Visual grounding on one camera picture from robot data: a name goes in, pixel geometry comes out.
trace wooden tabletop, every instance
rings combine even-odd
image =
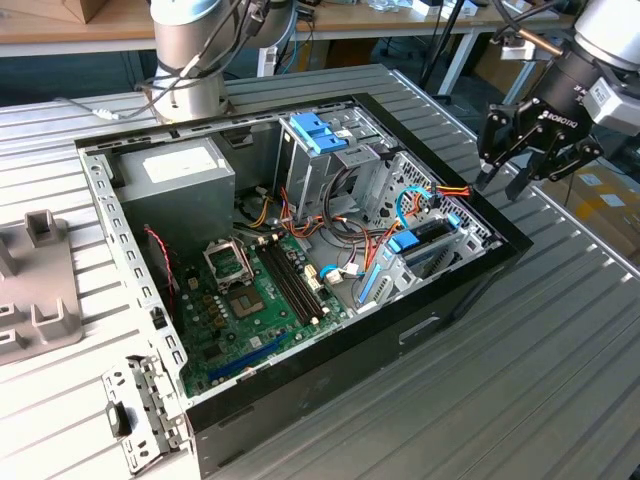
[[[546,23],[569,23],[561,15]],[[499,25],[498,13],[491,7],[480,9],[476,16],[459,19],[456,25]],[[397,13],[376,12],[366,4],[321,4],[316,8],[315,31],[407,29],[421,25],[432,26],[435,19],[425,19],[414,10],[402,8]],[[299,22],[298,31],[309,31]],[[109,0],[88,25],[63,22],[24,13],[2,11],[0,16],[0,44],[4,43],[57,43],[105,40],[153,39],[153,22],[145,0]]]

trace motherboard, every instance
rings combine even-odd
[[[347,317],[288,234],[252,245],[235,238],[212,244],[204,257],[198,252],[175,270],[180,339],[189,356],[181,374],[189,397]]]

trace aluminum extrusion table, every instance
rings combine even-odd
[[[368,92],[472,180],[471,132],[381,66],[230,82],[239,110]],[[132,111],[137,94],[88,99]],[[72,139],[107,124],[70,106],[0,110],[0,224],[49,208],[71,225],[86,338],[0,367],[2,479],[129,478],[100,375],[144,351]],[[485,196],[535,242],[472,312],[407,357],[240,457],[216,479],[625,479],[640,461],[640,275],[539,190]],[[152,480],[197,478],[181,453]]]

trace cardboard box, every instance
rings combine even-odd
[[[483,80],[489,82],[505,95],[516,81],[522,70],[523,62],[507,61],[500,59],[500,45],[489,43],[482,57],[476,63],[473,72]],[[540,78],[547,62],[536,62],[536,68],[520,89],[521,95],[527,93],[533,84]]]
[[[570,179],[547,181],[542,190],[564,204]],[[640,265],[640,193],[618,174],[602,166],[578,170],[567,209],[618,253]]]
[[[0,8],[68,22],[89,23],[107,0],[0,0]]]

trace red cable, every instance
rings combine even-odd
[[[173,272],[171,271],[171,262],[169,261],[169,253],[167,252],[167,246],[162,241],[162,239],[158,236],[156,232],[151,230],[149,227],[145,227],[144,231],[151,235],[156,242],[158,242],[158,246],[160,250],[162,250],[162,255],[164,256],[164,262],[167,267],[167,280],[169,281],[169,306],[171,309],[171,314],[173,315]]]

